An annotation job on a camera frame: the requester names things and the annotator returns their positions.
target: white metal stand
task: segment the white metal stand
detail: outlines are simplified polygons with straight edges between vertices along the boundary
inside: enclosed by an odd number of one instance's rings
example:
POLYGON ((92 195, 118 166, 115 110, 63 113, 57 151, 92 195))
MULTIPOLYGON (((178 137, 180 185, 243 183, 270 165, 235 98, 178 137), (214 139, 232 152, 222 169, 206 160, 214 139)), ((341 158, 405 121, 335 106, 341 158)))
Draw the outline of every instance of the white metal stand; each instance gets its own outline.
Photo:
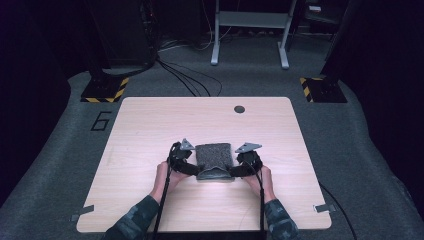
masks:
POLYGON ((212 51, 211 64, 218 65, 220 26, 279 28, 284 29, 282 40, 281 42, 278 42, 277 46, 280 53, 281 66, 283 69, 288 69, 289 61, 287 60, 285 45, 287 42, 287 36, 289 34, 296 1, 297 0, 292 0, 288 13, 257 13, 220 11, 219 0, 216 0, 215 43, 212 51))

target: gray carpet floor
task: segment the gray carpet floor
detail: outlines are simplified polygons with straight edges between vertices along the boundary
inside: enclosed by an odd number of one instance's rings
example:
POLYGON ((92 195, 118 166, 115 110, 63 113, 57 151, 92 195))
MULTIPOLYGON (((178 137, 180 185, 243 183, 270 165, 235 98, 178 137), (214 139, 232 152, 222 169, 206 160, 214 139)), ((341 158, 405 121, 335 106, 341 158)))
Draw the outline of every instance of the gray carpet floor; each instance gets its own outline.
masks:
MULTIPOLYGON (((220 81, 220 96, 284 96, 293 104, 318 180, 344 209, 357 239, 424 239, 424 224, 408 192, 392 174, 370 140, 355 94, 340 82, 346 104, 308 103, 300 77, 320 77, 329 42, 297 36, 283 70, 278 38, 252 37, 221 44, 219 65, 211 66, 212 46, 205 50, 178 47, 159 52, 161 60, 179 64, 220 81)), ((214 79, 174 66, 203 83, 216 96, 214 79)), ((131 69, 115 69, 119 73, 131 69)), ((82 103, 88 73, 69 79, 72 94, 43 150, 0 209, 0 239, 99 239, 101 233, 81 234, 70 221, 83 207, 120 104, 82 103), (110 121, 105 131, 91 131, 101 111, 110 121)), ((206 93, 197 85, 202 96, 206 93)), ((130 77, 123 97, 192 96, 159 64, 130 77)), ((340 206, 334 204, 332 226, 302 230, 303 239, 353 239, 340 206)), ((165 239, 249 239, 249 233, 191 233, 165 239)))

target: person's arm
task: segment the person's arm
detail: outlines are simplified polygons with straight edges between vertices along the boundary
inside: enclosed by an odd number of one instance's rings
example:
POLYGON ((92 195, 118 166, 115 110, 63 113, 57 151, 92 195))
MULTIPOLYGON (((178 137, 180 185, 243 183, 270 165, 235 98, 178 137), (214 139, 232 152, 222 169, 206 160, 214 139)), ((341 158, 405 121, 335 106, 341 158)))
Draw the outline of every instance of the person's arm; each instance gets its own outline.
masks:
MULTIPOLYGON (((127 214, 122 216, 111 228, 109 228, 103 235, 102 240, 142 239, 146 235, 152 219, 158 213, 167 172, 167 162, 162 162, 158 165, 155 184, 150 194, 134 205, 127 214)), ((186 177, 188 177, 188 175, 172 171, 168 192, 172 192, 177 184, 186 177)))
MULTIPOLYGON (((271 170, 263 166, 262 186, 264 188, 265 216, 273 240, 300 239, 296 223, 290 218, 280 200, 274 194, 271 170)), ((260 196, 260 185, 256 176, 244 177, 252 191, 260 196)))

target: person's hand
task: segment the person's hand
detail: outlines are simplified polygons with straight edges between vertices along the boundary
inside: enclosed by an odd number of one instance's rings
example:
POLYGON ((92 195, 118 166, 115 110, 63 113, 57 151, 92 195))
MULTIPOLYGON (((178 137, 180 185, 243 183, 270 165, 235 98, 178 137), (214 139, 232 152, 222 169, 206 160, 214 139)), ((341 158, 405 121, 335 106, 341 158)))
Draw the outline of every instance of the person's hand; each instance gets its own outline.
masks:
MULTIPOLYGON (((153 189, 149 194, 159 204, 160 204, 160 200, 162 199, 163 188, 165 187, 167 173, 168 173, 168 163, 166 161, 161 162, 156 169, 155 185, 153 186, 153 189)), ((169 177, 170 180, 168 185, 168 193, 172 192, 175 189, 175 187, 178 185, 178 183, 187 177, 189 177, 189 175, 172 171, 171 176, 169 177)))
MULTIPOLYGON (((262 166, 260 171, 262 171, 262 186, 264 188, 264 202, 267 203, 277 198, 274 194, 274 188, 272 185, 271 169, 269 169, 267 166, 262 166)), ((242 179, 249 184, 253 193, 255 193, 259 197, 261 187, 259 185, 259 181, 256 175, 243 177, 242 179)))

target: forearm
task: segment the forearm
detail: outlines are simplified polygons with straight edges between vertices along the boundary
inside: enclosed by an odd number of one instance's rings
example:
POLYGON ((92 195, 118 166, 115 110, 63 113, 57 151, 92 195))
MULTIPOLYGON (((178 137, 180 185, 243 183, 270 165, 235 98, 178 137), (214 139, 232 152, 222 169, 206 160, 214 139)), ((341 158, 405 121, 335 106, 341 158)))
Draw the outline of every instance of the forearm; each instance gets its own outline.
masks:
POLYGON ((142 239, 158 209, 159 204, 147 195, 109 228, 102 239, 142 239))
POLYGON ((296 223, 278 199, 266 202, 265 216, 273 240, 300 239, 296 223))

